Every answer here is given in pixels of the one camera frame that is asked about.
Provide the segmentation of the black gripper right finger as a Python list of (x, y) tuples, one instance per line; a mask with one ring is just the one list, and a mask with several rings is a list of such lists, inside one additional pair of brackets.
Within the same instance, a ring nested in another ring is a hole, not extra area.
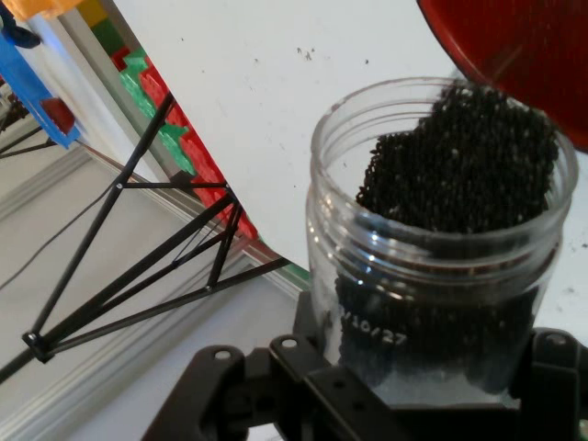
[(534, 329), (511, 392), (519, 400), (519, 440), (581, 440), (587, 346), (562, 330)]

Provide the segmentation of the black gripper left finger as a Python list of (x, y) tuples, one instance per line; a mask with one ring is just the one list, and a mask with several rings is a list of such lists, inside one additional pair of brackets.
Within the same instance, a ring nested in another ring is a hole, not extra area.
[(330, 365), (309, 293), (292, 334), (249, 355), (227, 345), (195, 353), (144, 434), (146, 440), (244, 440), (272, 424), (286, 440), (388, 440), (390, 413), (358, 378)]

